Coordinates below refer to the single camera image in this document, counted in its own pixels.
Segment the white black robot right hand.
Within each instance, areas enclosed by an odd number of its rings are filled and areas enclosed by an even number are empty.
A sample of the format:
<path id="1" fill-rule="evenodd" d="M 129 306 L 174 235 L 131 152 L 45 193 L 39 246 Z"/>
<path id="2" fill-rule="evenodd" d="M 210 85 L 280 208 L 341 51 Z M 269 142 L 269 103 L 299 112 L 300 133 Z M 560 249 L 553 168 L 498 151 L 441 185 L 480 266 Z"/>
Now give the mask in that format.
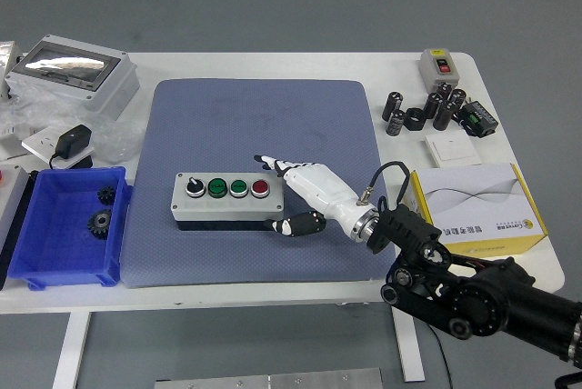
<path id="1" fill-rule="evenodd" d="M 326 165 L 293 163 L 266 155 L 255 160 L 266 170 L 274 170 L 287 186 L 306 201 L 311 210 L 278 221 L 266 220 L 265 227 L 279 234 L 297 237 L 322 231 L 328 220 L 337 221 L 343 232 L 356 242 L 372 235 L 379 213 L 369 203 L 373 184 L 358 195 Z"/>

